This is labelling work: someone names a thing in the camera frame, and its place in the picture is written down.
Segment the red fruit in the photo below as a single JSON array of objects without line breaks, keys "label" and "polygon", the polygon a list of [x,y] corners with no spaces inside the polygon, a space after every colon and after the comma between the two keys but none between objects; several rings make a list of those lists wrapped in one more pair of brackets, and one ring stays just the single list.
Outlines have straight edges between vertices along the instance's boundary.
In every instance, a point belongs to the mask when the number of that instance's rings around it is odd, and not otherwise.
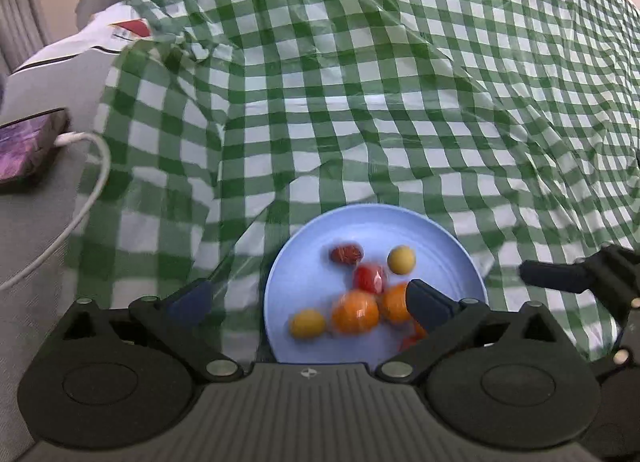
[{"label": "red fruit", "polygon": [[329,258],[337,264],[355,265],[362,259],[362,248],[357,244],[345,244],[329,252]]},{"label": "red fruit", "polygon": [[424,339],[428,336],[427,331],[420,326],[420,323],[414,321],[415,336],[420,339]]},{"label": "red fruit", "polygon": [[414,346],[416,343],[418,343],[418,341],[420,341],[420,337],[418,337],[416,334],[412,335],[412,336],[407,336],[406,338],[404,338],[402,340],[402,342],[400,343],[400,348],[398,349],[400,352],[404,352],[405,350],[407,350],[409,347]]},{"label": "red fruit", "polygon": [[382,265],[360,264],[353,273],[353,288],[380,295],[386,284],[386,272]]}]

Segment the yellow ball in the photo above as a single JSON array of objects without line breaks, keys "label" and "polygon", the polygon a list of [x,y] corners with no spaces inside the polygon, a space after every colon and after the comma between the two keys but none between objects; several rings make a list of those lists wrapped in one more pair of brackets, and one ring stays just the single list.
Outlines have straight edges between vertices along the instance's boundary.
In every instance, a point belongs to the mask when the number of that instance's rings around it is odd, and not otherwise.
[{"label": "yellow ball", "polygon": [[408,275],[415,267],[415,253],[409,246],[393,248],[386,258],[391,272],[396,275]]},{"label": "yellow ball", "polygon": [[324,316],[314,309],[300,311],[289,320],[289,333],[296,339],[313,339],[325,330]]}]

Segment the toy fruit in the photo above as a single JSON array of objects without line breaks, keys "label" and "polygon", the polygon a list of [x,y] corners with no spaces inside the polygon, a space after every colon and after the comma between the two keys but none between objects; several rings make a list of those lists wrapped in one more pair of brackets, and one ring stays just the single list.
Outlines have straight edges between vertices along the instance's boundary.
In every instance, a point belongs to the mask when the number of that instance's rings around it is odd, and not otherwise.
[{"label": "toy fruit", "polygon": [[357,244],[344,244],[329,252],[329,258],[336,264],[355,265],[361,261],[364,252]]},{"label": "toy fruit", "polygon": [[335,302],[331,320],[335,330],[343,334],[368,332],[380,320],[376,298],[364,291],[349,291]]},{"label": "toy fruit", "polygon": [[422,328],[420,326],[420,323],[418,323],[417,321],[414,321],[414,330],[415,330],[415,336],[417,336],[420,339],[424,339],[428,336],[427,331]]},{"label": "toy fruit", "polygon": [[408,275],[415,267],[415,253],[409,246],[393,248],[386,258],[391,272],[396,275]]},{"label": "toy fruit", "polygon": [[386,272],[382,265],[363,263],[353,272],[353,288],[379,295],[385,288]]},{"label": "toy fruit", "polygon": [[313,339],[326,330],[324,316],[314,309],[305,309],[289,320],[289,333],[296,339]]},{"label": "toy fruit", "polygon": [[398,283],[387,289],[380,298],[380,312],[396,325],[411,319],[411,314],[406,309],[406,286],[406,283]]},{"label": "toy fruit", "polygon": [[414,334],[412,336],[407,336],[406,338],[404,338],[401,342],[400,342],[400,348],[398,349],[400,352],[404,352],[405,350],[407,350],[409,347],[414,346],[416,343],[418,343],[418,341],[420,341],[420,338]]}]

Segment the orange ball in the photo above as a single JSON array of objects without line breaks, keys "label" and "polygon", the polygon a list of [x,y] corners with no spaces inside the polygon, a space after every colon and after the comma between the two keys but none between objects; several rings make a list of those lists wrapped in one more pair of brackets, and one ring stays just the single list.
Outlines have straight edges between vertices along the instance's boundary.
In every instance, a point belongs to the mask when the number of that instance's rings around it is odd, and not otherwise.
[{"label": "orange ball", "polygon": [[406,309],[407,283],[398,283],[387,289],[380,298],[380,311],[391,323],[400,324],[411,319]]},{"label": "orange ball", "polygon": [[380,320],[376,298],[364,291],[349,291],[335,302],[331,320],[335,330],[343,334],[368,332]]}]

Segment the yellow fruit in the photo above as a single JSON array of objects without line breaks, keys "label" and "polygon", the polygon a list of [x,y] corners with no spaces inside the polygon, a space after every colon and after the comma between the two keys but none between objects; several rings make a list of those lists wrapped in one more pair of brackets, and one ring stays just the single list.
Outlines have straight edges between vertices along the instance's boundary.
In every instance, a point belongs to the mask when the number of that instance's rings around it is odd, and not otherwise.
[{"label": "yellow fruit", "polygon": [[415,253],[409,246],[398,246],[391,250],[386,263],[396,275],[408,275],[415,267]]},{"label": "yellow fruit", "polygon": [[313,339],[326,330],[324,316],[314,309],[305,309],[289,320],[289,333],[296,339]]},{"label": "yellow fruit", "polygon": [[380,298],[380,312],[396,325],[411,319],[411,314],[406,309],[406,286],[406,282],[398,283],[387,289]]},{"label": "yellow fruit", "polygon": [[331,314],[335,330],[343,334],[368,332],[379,319],[375,296],[357,289],[345,293],[335,303]]}]

